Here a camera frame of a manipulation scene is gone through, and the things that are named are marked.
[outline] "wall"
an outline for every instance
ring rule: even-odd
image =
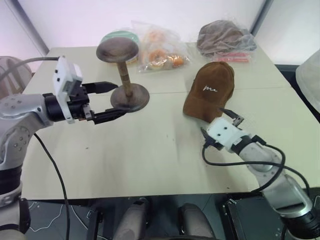
[[[0,0],[0,33],[0,56],[13,56],[22,60],[41,56],[4,0]],[[32,71],[36,71],[39,63],[31,63],[29,66]]]
[[[195,41],[200,28],[233,16],[251,28],[263,0],[19,0],[49,48],[97,46],[131,20],[170,28]]]
[[[320,48],[320,0],[274,0],[255,39],[275,64],[302,64]]]

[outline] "white table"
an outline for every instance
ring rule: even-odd
[[[213,167],[201,158],[200,126],[206,124],[183,115],[182,109],[197,71],[207,61],[192,44],[190,50],[192,62],[181,69],[138,73],[136,65],[129,66],[131,81],[149,90],[144,109],[103,124],[57,122],[38,132],[70,199],[246,192],[258,187],[245,166]],[[53,48],[49,53],[60,55],[80,66],[84,83],[121,84],[116,65],[98,60],[95,47]],[[55,65],[44,62],[25,93],[53,92]],[[300,171],[311,187],[320,187],[319,123],[260,48],[255,62],[231,66],[235,90],[226,108],[245,118],[241,128],[281,148],[287,165]],[[91,95],[91,108],[111,108],[110,96]],[[206,156],[215,162],[241,161],[224,149],[209,148]],[[25,198],[63,198],[56,172],[35,139],[29,144],[22,181]]]

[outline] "brown baseball cap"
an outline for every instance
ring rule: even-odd
[[[195,76],[186,97],[183,113],[211,123],[222,115],[235,88],[235,72],[226,62],[217,61],[204,65]]]

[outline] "cap brim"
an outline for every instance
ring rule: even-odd
[[[197,98],[193,96],[192,92],[189,92],[183,105],[183,113],[211,123],[215,118],[222,116],[222,111],[219,108],[223,107]]]

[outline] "hat stand base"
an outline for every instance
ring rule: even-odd
[[[111,95],[111,105],[114,108],[129,109],[129,113],[143,109],[149,102],[148,90],[139,84],[131,83],[132,96],[126,96],[124,86],[116,88]]]

